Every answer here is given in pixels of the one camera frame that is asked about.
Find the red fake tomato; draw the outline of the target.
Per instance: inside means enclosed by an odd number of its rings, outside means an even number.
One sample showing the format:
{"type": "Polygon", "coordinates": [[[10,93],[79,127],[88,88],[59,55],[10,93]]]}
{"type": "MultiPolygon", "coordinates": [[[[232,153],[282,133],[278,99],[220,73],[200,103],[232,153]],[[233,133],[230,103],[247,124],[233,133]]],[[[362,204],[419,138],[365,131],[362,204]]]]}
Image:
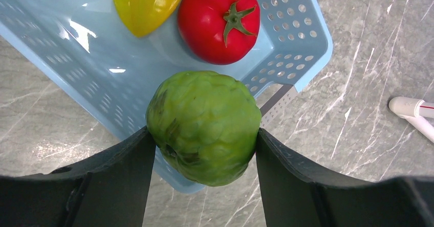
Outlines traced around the red fake tomato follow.
{"type": "Polygon", "coordinates": [[[257,41],[260,21],[257,0],[182,0],[177,16],[187,46],[216,65],[245,57],[257,41]]]}

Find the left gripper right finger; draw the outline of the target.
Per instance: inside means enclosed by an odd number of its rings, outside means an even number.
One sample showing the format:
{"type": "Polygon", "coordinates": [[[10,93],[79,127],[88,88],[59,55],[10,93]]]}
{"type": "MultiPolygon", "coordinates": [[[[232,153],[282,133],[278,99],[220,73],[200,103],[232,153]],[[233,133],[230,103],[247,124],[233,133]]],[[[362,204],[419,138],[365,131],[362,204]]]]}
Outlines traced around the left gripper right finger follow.
{"type": "Polygon", "coordinates": [[[328,169],[264,129],[256,162],[267,226],[433,226],[433,177],[372,183],[328,169]]]}

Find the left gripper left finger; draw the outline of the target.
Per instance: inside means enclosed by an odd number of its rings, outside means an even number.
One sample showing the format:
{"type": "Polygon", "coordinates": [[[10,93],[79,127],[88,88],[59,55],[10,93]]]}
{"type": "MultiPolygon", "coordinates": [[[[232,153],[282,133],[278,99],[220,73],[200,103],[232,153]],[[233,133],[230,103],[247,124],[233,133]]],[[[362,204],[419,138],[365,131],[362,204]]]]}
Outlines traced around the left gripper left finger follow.
{"type": "Polygon", "coordinates": [[[147,128],[48,174],[1,177],[1,226],[141,226],[156,144],[147,128]]]}

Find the yellow fake fruit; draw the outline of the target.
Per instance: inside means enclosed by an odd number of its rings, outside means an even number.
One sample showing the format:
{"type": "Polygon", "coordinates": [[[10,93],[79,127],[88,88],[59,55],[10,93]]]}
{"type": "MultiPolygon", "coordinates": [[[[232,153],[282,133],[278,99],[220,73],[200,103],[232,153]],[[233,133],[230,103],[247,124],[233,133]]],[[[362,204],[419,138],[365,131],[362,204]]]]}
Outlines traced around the yellow fake fruit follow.
{"type": "Polygon", "coordinates": [[[181,0],[113,0],[116,11],[136,37],[144,37],[161,26],[181,0]]]}

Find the green fake fruit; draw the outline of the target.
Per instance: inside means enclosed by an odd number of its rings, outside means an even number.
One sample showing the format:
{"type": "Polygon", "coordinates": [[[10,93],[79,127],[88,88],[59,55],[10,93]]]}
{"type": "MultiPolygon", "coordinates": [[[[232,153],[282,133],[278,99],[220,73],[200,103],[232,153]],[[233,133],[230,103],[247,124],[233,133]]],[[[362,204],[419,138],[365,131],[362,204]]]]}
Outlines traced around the green fake fruit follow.
{"type": "Polygon", "coordinates": [[[214,71],[184,71],[163,81],[146,110],[164,159],[187,179],[224,186],[246,171],[262,114],[246,86],[214,71]]]}

